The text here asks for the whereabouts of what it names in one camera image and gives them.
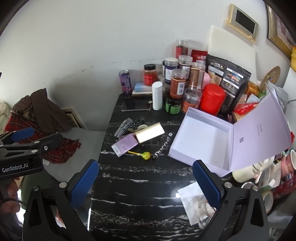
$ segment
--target black jar lid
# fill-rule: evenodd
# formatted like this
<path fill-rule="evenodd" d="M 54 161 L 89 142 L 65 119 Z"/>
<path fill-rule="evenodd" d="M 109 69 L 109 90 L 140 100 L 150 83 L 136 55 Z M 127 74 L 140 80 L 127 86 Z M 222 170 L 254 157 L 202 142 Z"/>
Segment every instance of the black jar lid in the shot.
<path fill-rule="evenodd" d="M 144 69 L 145 70 L 155 70 L 156 65 L 155 64 L 146 64 L 146 65 L 144 65 Z"/>
<path fill-rule="evenodd" d="M 170 96 L 170 93 L 167 93 L 166 101 L 171 106 L 179 106 L 182 104 L 183 99 L 175 99 L 172 96 Z"/>

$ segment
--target smartphone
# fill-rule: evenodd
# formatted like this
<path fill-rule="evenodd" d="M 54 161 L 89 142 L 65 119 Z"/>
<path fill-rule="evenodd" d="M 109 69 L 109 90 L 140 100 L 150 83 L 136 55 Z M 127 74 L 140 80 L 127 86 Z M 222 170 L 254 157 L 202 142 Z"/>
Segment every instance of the smartphone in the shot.
<path fill-rule="evenodd" d="M 125 100 L 122 104 L 121 111 L 149 111 L 151 109 L 151 103 L 148 100 L 145 101 L 133 101 Z"/>

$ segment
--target brown cloth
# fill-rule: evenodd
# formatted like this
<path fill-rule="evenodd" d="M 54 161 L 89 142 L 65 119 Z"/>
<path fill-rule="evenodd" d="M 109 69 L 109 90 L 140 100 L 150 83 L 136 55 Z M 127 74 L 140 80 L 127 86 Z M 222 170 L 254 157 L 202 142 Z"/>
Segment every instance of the brown cloth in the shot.
<path fill-rule="evenodd" d="M 37 122 L 44 134 L 68 131 L 75 127 L 74 121 L 56 104 L 47 98 L 46 88 L 31 96 L 21 98 L 11 109 L 12 113 Z"/>

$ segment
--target plaid scarf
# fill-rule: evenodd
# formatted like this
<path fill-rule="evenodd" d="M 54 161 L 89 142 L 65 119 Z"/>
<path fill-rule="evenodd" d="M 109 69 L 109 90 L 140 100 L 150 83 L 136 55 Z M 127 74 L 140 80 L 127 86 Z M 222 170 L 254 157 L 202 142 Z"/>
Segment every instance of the plaid scarf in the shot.
<path fill-rule="evenodd" d="M 5 127 L 5 131 L 19 131 L 28 127 L 33 127 L 35 134 L 27 139 L 19 141 L 19 143 L 30 143 L 37 139 L 46 137 L 41 133 L 38 125 L 28 119 L 12 114 Z M 55 150 L 51 150 L 44 155 L 44 159 L 52 163 L 62 163 L 69 160 L 69 158 L 75 153 L 75 151 L 80 148 L 81 143 L 79 140 L 70 140 L 64 138 L 63 145 Z"/>

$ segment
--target red canister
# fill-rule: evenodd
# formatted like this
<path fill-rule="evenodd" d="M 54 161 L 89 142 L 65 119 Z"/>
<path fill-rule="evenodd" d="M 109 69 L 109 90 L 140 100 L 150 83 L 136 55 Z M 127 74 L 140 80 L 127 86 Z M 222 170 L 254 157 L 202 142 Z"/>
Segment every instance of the red canister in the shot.
<path fill-rule="evenodd" d="M 216 84 L 207 84 L 200 101 L 200 110 L 217 116 L 225 100 L 225 91 Z"/>

